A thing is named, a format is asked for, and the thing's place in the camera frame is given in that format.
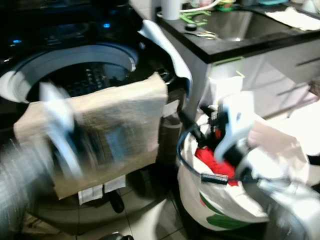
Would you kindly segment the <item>green plastic item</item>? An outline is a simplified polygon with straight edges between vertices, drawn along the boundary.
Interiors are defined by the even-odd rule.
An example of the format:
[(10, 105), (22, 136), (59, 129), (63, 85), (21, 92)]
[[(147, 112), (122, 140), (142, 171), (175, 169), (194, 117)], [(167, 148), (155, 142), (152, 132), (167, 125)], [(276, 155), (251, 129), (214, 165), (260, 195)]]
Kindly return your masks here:
[(204, 16), (211, 16), (211, 12), (208, 10), (199, 10), (188, 13), (180, 13), (180, 19), (187, 24), (193, 24), (196, 26), (203, 26), (208, 23), (208, 19)]

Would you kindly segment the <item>grey cabinet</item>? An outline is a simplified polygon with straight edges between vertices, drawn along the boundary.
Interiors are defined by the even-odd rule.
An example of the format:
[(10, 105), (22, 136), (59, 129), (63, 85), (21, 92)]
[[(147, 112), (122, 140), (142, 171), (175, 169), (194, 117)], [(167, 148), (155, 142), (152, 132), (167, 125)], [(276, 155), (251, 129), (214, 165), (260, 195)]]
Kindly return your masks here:
[(254, 112), (267, 119), (318, 100), (310, 84), (320, 78), (320, 39), (212, 62), (203, 73), (194, 65), (190, 70), (200, 97), (195, 108), (213, 102), (213, 80), (240, 80), (242, 90), (254, 94)]

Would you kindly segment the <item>steel sink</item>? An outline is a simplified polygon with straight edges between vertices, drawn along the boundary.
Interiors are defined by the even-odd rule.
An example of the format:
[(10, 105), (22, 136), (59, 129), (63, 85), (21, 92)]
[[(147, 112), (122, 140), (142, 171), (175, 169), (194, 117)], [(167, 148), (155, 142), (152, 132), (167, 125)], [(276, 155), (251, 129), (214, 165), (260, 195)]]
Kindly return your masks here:
[(211, 11), (211, 16), (204, 18), (208, 20), (206, 25), (201, 26), (204, 30), (231, 42), (261, 38), (291, 29), (288, 25), (253, 11)]

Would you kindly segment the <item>metal scissors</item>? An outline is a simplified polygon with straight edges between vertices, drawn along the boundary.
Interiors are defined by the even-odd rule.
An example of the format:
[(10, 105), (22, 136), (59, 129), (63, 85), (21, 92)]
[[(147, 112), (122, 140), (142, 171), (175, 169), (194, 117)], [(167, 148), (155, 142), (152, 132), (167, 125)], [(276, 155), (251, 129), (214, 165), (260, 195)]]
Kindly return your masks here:
[(218, 39), (218, 34), (215, 32), (211, 32), (209, 30), (204, 30), (201, 32), (195, 32), (194, 36), (202, 39), (215, 40)]

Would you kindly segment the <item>white hanging cloth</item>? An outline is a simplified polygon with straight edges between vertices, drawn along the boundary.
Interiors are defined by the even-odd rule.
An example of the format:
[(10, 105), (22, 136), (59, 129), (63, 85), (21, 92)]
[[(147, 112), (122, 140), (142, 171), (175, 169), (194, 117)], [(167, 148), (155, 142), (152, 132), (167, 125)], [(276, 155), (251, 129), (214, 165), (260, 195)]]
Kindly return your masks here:
[(192, 74), (188, 68), (185, 60), (176, 50), (175, 46), (162, 31), (160, 26), (148, 19), (142, 19), (141, 29), (138, 31), (142, 36), (153, 41), (156, 45), (160, 46), (167, 54), (169, 54), (171, 61), (173, 63), (174, 72), (178, 77), (186, 78), (186, 87), (191, 89), (192, 87)]

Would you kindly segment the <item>white cloth on counter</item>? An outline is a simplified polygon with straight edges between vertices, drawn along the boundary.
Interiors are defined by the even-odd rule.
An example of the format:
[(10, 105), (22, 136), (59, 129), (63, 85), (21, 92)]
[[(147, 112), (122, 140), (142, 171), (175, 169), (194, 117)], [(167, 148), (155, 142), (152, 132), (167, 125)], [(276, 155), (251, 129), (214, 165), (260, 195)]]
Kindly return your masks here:
[(302, 31), (320, 30), (320, 19), (300, 13), (294, 7), (287, 7), (283, 11), (266, 12), (265, 14), (268, 18), (274, 19), (291, 28)]

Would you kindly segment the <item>white green laundry bag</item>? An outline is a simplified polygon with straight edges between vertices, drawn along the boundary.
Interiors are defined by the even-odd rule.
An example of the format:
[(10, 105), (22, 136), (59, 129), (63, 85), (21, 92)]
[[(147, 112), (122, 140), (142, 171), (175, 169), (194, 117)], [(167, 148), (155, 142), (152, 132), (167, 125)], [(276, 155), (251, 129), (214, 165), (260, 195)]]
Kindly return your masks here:
[[(207, 117), (195, 121), (208, 130)], [(247, 137), (250, 151), (235, 167), (233, 180), (199, 173), (191, 153), (201, 148), (186, 130), (178, 139), (178, 186), (185, 210), (201, 226), (213, 231), (267, 224), (274, 239), (320, 239), (320, 193), (311, 187), (311, 163), (300, 140), (254, 115)]]

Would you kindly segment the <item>red garment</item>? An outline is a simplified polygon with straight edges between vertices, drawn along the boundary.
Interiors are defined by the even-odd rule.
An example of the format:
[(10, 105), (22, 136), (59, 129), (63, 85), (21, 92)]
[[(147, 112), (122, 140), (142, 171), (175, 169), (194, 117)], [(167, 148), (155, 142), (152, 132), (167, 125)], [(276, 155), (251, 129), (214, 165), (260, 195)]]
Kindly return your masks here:
[(236, 168), (226, 160), (217, 162), (217, 160), (215, 160), (214, 151), (210, 148), (196, 147), (194, 153), (191, 153), (190, 155), (192, 167), (194, 167), (197, 172), (201, 174), (226, 176), (228, 178), (225, 184), (226, 186), (240, 187), (240, 182), (238, 180), (233, 180), (233, 178), (235, 178)]

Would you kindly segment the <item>white cylindrical container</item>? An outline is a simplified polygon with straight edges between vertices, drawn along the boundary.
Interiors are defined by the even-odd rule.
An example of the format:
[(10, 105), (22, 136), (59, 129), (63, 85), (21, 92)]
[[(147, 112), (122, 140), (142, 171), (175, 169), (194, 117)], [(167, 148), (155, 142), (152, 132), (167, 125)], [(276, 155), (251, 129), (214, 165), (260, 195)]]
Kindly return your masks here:
[(161, 17), (167, 21), (176, 21), (180, 18), (182, 0), (161, 0)]

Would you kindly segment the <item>white plastic bag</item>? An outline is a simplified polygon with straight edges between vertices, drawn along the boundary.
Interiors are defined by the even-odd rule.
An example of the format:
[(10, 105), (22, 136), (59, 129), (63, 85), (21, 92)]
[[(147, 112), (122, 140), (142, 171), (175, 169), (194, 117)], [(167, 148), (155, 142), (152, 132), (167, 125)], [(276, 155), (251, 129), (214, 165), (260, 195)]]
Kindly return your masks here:
[(226, 98), (240, 93), (243, 89), (245, 77), (236, 75), (233, 77), (209, 78), (209, 105), (221, 105)]

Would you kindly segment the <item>beige towel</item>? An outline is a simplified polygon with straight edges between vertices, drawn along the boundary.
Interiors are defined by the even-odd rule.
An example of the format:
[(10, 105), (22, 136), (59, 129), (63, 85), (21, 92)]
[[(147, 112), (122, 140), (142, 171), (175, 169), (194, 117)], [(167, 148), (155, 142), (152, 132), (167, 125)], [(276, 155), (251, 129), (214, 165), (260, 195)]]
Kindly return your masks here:
[[(79, 181), (67, 180), (54, 167), (53, 185), (60, 199), (110, 182), (156, 161), (160, 121), (168, 100), (168, 89), (157, 73), (146, 80), (120, 87), (108, 87), (82, 96), (67, 97), (76, 121), (101, 128), (109, 145), (112, 167), (105, 174), (87, 174)], [(32, 102), (14, 124), (21, 144), (44, 137), (46, 117), (41, 101)]]

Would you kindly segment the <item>black top-load washing machine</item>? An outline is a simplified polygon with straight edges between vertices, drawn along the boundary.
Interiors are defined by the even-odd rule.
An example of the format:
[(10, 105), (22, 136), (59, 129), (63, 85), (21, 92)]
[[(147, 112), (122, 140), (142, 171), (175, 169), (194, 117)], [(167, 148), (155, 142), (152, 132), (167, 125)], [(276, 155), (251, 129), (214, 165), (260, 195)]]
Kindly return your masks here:
[[(161, 151), (176, 142), (162, 137), (163, 122), (178, 116), (191, 89), (186, 78), (176, 75), (170, 55), (139, 33), (145, 18), (128, 0), (14, 0), (1, 10), (0, 151), (21, 144), (14, 126), (30, 103), (41, 100), (40, 83), (51, 83), (75, 98), (158, 74), (167, 86), (167, 102), (156, 160), (121, 178), (159, 163)], [(102, 224), (109, 212), (103, 206), (64, 205), (78, 196), (59, 198), (46, 185), (26, 213), (68, 233), (84, 233)]]

